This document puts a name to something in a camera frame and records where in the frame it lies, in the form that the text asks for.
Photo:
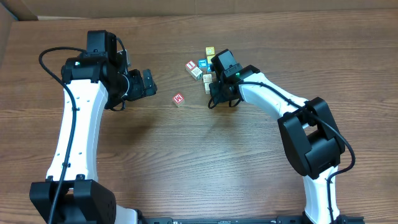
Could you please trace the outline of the red letter M block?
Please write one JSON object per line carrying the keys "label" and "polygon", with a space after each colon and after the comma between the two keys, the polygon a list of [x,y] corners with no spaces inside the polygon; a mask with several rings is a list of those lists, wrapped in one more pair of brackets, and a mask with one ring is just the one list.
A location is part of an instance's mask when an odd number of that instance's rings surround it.
{"label": "red letter M block", "polygon": [[181,93],[177,93],[173,96],[172,100],[177,107],[181,107],[185,103],[185,98]]}

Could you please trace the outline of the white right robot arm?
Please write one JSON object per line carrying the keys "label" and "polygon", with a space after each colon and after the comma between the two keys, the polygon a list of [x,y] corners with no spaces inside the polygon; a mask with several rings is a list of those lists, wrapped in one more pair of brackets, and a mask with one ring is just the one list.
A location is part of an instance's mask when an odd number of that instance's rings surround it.
{"label": "white right robot arm", "polygon": [[278,123],[287,160],[303,177],[307,223],[336,223],[335,175],[345,144],[327,103],[307,100],[273,84],[256,67],[242,67],[228,49],[211,59],[216,81],[210,84],[209,108],[227,102],[255,105]]}

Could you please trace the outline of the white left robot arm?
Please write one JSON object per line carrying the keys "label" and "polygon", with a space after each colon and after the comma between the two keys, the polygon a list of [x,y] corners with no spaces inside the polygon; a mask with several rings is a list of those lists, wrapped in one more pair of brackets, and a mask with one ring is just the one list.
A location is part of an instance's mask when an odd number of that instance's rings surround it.
{"label": "white left robot arm", "polygon": [[47,223],[144,223],[139,210],[118,205],[98,182],[96,157],[103,112],[155,95],[150,70],[130,70],[121,39],[91,30],[56,81],[64,90],[58,144],[45,180],[30,186],[30,201]]}

